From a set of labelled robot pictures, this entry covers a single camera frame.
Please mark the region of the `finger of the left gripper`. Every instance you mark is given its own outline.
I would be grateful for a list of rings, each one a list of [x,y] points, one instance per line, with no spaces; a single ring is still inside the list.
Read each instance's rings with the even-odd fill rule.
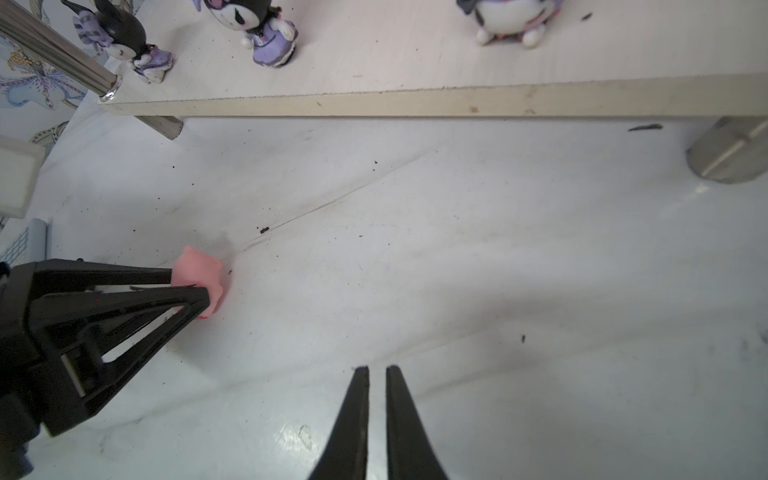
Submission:
[[[60,435],[98,414],[210,305],[168,269],[51,259],[1,266],[1,433]]]

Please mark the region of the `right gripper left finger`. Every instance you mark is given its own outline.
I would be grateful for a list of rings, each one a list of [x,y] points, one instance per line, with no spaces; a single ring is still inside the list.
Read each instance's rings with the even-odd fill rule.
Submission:
[[[352,375],[325,449],[310,480],[363,480],[368,459],[369,389],[367,366]]]

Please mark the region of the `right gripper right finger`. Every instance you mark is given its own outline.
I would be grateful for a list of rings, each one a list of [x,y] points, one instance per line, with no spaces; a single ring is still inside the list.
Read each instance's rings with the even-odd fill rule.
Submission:
[[[396,365],[386,369],[386,439],[389,479],[448,479]]]

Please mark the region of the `Kuromi figure black purple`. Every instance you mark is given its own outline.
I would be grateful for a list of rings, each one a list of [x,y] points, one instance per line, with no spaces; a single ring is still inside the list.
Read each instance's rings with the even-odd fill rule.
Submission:
[[[148,43],[143,25],[132,13],[110,1],[94,1],[94,10],[72,1],[62,4],[74,13],[73,25],[83,44],[127,63],[145,83],[162,83],[173,67],[173,54]]]

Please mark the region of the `white two-tier shelf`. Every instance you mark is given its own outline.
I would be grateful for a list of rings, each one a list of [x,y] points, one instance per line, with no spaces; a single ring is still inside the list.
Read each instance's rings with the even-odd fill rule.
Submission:
[[[257,66],[240,37],[187,1],[139,17],[176,63],[163,83],[113,74],[24,5],[1,30],[168,138],[186,117],[705,117],[690,168],[721,183],[767,171],[763,1],[568,1],[532,49],[481,46],[452,1],[286,1],[290,63]]]

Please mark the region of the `pink toy cluster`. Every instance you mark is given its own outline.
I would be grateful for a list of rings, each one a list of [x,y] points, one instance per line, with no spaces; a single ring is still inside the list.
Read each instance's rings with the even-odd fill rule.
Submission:
[[[171,270],[172,287],[195,286],[205,288],[209,306],[199,315],[200,319],[210,318],[216,311],[222,297],[223,263],[210,255],[185,246]]]

